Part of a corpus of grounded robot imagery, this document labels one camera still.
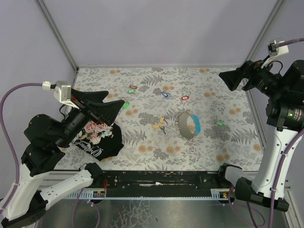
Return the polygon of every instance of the gray wall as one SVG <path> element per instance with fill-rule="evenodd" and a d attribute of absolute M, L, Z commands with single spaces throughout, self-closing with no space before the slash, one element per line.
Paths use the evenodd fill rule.
<path fill-rule="evenodd" d="M 0 97 L 21 83 L 71 81 L 73 70 L 34 0 L 0 1 Z M 29 144 L 23 131 L 36 114 L 59 118 L 53 93 L 28 87 L 12 93 L 4 105 L 4 121 L 18 157 Z M 0 130 L 0 198 L 15 179 L 14 161 Z"/>
<path fill-rule="evenodd" d="M 79 66 L 240 65 L 276 0 L 45 0 Z"/>
<path fill-rule="evenodd" d="M 304 21 L 304 1 L 303 0 L 287 0 L 282 10 L 277 15 L 275 21 L 271 25 L 270 30 L 266 34 L 261 47 L 257 51 L 253 60 L 263 59 L 267 56 L 267 43 L 275 38 L 283 38 L 289 40 L 293 38 L 304 37 L 303 21 Z M 304 43 L 293 44 L 289 47 L 289 54 L 283 57 L 281 61 L 284 64 L 282 73 L 285 73 L 290 65 L 298 59 L 304 59 Z M 278 72 L 279 66 L 274 68 L 274 72 Z M 266 128 L 266 112 L 268 98 L 255 89 L 254 91 L 257 107 L 263 119 L 263 124 Z M 303 162 L 304 162 L 304 140 L 302 140 L 296 151 L 294 152 L 289 171 L 288 180 L 292 188 L 292 193 L 295 196 L 295 201 L 301 213 L 301 218 L 304 221 L 304 199 L 303 199 Z"/>

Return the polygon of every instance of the printed leaf pattern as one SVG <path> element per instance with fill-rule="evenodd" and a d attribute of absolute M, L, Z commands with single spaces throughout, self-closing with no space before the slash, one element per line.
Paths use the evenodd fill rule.
<path fill-rule="evenodd" d="M 262 151 L 246 94 L 231 92 L 219 77 L 232 68 L 81 68 L 74 88 L 109 91 L 104 102 L 128 101 L 115 123 L 122 130 L 124 147 L 117 156 L 98 162 L 71 145 L 56 169 L 77 170 L 97 162 L 112 170 L 217 171 L 224 162 L 257 171 Z M 129 85 L 137 86 L 129 94 Z M 188 100 L 181 100 L 188 95 Z M 175 126 L 179 111 L 190 110 L 200 121 L 201 132 L 192 140 L 179 137 Z M 155 130 L 164 116 L 164 131 Z M 225 126 L 215 124 L 217 120 Z"/>

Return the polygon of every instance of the black t-shirt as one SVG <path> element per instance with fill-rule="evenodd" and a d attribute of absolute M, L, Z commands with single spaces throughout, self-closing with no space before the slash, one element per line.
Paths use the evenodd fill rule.
<path fill-rule="evenodd" d="M 116 124 L 107 126 L 89 122 L 72 141 L 77 147 L 98 160 L 118 155 L 124 147 L 122 132 Z"/>

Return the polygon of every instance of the black cable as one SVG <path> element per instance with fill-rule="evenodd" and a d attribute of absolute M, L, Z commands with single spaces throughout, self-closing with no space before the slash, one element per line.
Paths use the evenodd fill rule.
<path fill-rule="evenodd" d="M 65 104 L 63 104 L 60 108 L 59 108 L 59 112 L 63 115 L 63 120 L 66 120 L 66 115 L 61 111 L 61 109 L 66 106 Z"/>
<path fill-rule="evenodd" d="M 279 72 L 278 72 L 278 74 L 279 74 L 279 73 L 281 72 L 281 70 L 283 69 L 283 63 L 282 63 L 281 61 L 274 60 L 274 61 L 270 62 L 270 63 L 268 64 L 268 66 L 269 66 L 270 64 L 272 64 L 273 62 L 277 62 L 277 63 L 281 64 L 281 69 L 280 69 Z"/>

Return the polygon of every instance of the gray floor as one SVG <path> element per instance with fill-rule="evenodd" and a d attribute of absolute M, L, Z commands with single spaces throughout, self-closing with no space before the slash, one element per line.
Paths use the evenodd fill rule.
<path fill-rule="evenodd" d="M 37 224 L 37 228 L 71 228 L 75 200 L 65 199 L 54 205 Z M 194 200 L 104 200 L 98 204 L 101 221 L 99 228 L 248 228 L 251 227 L 232 212 L 229 205 L 217 201 Z M 250 220 L 248 210 L 235 206 L 243 218 Z M 267 219 L 269 209 L 254 206 Z M 262 219 L 254 212 L 257 224 Z M 76 228 L 94 228 L 97 213 L 86 201 L 76 211 Z M 288 228 L 285 214 L 275 212 L 274 228 Z"/>

